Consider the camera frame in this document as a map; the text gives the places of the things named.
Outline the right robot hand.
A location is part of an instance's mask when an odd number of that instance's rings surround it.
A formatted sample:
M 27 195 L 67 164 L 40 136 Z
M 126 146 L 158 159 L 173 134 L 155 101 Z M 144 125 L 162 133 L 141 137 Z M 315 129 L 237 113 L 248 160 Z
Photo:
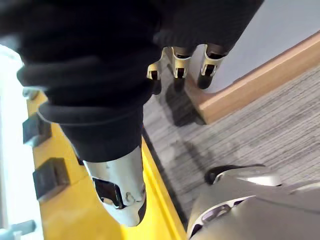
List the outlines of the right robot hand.
M 120 224 L 147 207 L 143 107 L 158 85 L 152 64 L 174 51 L 182 80 L 196 47 L 218 61 L 234 47 L 260 0 L 3 0 L 0 42 L 17 52 L 17 79 L 42 91 L 38 115 L 56 123 Z

